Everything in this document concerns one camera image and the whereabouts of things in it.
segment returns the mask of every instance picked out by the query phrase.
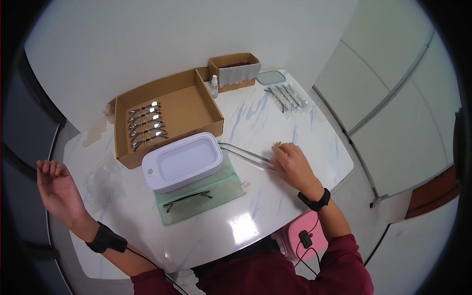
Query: smartwatch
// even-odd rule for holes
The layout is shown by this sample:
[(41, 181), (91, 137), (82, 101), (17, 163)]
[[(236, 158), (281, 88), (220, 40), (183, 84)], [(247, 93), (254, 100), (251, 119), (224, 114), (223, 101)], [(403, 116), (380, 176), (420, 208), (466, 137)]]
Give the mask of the smartwatch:
[(97, 235), (91, 243), (85, 242), (87, 246), (89, 246), (92, 251), (97, 253), (103, 253), (105, 250), (107, 250), (107, 248), (123, 253), (126, 250), (128, 241), (125, 238), (115, 234), (108, 226), (99, 221), (97, 222), (100, 224)]
[(325, 193), (318, 202), (308, 200), (302, 192), (298, 193), (298, 198), (313, 211), (319, 211), (323, 206), (327, 206), (330, 197), (331, 193), (327, 188), (325, 188)]

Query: finger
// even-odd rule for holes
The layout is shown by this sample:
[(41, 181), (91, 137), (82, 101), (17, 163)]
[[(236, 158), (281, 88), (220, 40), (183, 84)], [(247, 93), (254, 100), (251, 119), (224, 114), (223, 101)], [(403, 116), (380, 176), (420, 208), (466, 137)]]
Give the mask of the finger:
[(278, 146), (281, 150), (283, 150), (289, 157), (293, 157), (297, 151), (295, 145), (293, 143), (284, 143)]
[(280, 172), (280, 171), (285, 172), (285, 169), (282, 167), (282, 164), (280, 164), (280, 162), (277, 159), (270, 159), (269, 161), (272, 163), (272, 165), (274, 165), (274, 168), (275, 170), (277, 170), (277, 172)]
[(37, 180), (36, 182), (38, 183), (38, 187), (40, 185), (44, 185), (44, 174), (42, 172), (42, 170), (38, 167), (36, 168), (36, 177), (37, 177)]
[(42, 172), (44, 174), (49, 174), (49, 166), (50, 166), (50, 162), (48, 160), (44, 160), (44, 164), (42, 166)]
[(56, 167), (57, 165), (59, 164), (59, 162), (57, 162), (56, 160), (52, 160), (51, 161), (51, 168), (49, 169), (49, 177), (51, 179), (55, 179), (56, 178)]
[(298, 154), (303, 155), (302, 149), (298, 145), (295, 146), (295, 150)]
[(285, 169), (282, 167), (282, 165), (280, 164), (280, 162), (277, 160), (277, 159), (270, 159), (269, 160), (272, 165), (274, 165), (274, 168), (275, 170), (277, 170), (277, 173), (278, 173), (278, 176), (285, 180)]
[(67, 169), (66, 165), (58, 164), (56, 167), (56, 176), (70, 176), (70, 172)]
[(36, 174), (37, 174), (39, 196), (41, 196), (42, 203), (45, 204), (46, 198), (48, 196), (48, 192), (46, 191), (46, 187), (45, 187), (47, 179), (39, 167), (36, 169)]
[(277, 157), (279, 163), (282, 165), (283, 168), (285, 168), (288, 162), (288, 155), (278, 146), (272, 146), (272, 150), (274, 151), (274, 154)]

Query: spray bottle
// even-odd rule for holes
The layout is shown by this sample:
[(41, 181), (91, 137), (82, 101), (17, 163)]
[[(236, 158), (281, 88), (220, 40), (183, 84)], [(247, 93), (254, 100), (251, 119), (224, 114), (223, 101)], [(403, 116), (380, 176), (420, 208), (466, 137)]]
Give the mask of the spray bottle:
[(218, 79), (216, 78), (216, 75), (213, 75), (211, 79), (210, 94), (213, 99), (218, 97)]

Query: floor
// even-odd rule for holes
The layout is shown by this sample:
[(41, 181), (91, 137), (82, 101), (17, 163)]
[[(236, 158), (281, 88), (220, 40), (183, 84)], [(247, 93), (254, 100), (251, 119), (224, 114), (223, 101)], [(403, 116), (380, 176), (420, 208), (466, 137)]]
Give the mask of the floor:
[[(374, 199), (374, 194), (357, 155), (321, 98), (313, 89), (308, 94), (331, 123), (354, 162), (353, 170), (331, 191), (331, 196), (344, 213), (359, 245), (359, 253), (365, 261), (380, 240), (387, 224), (405, 219), (411, 192), (384, 200), (379, 202), (375, 208), (369, 208), (369, 204)], [(64, 145), (77, 134), (78, 131), (71, 124), (67, 123), (58, 135), (53, 159), (62, 161)], [(75, 294), (133, 294), (133, 284), (129, 279), (102, 280), (88, 278), (82, 272), (67, 228), (54, 219), (51, 220), (51, 235), (56, 248), (61, 254), (60, 262), (65, 276), (69, 280)], [(320, 270), (316, 256), (308, 260), (307, 264), (315, 272)], [(295, 271), (298, 275), (308, 279), (315, 279), (315, 275), (301, 263), (296, 267)], [(188, 294), (204, 294), (195, 286), (198, 280), (191, 270), (183, 270), (170, 274), (170, 276)]]

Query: green cloth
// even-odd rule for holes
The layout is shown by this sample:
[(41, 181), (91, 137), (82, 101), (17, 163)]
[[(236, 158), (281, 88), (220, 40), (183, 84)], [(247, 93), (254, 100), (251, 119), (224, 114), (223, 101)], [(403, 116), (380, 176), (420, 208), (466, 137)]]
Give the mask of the green cloth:
[[(223, 165), (217, 173), (165, 194), (154, 191), (157, 209), (163, 225), (185, 220), (246, 194), (241, 189), (241, 181), (234, 171), (228, 155), (225, 151), (222, 152)], [(166, 212), (167, 208), (163, 207), (168, 202), (202, 191), (211, 191), (208, 195), (213, 198), (210, 199), (201, 195), (190, 197), (182, 202), (175, 203), (169, 213)]]

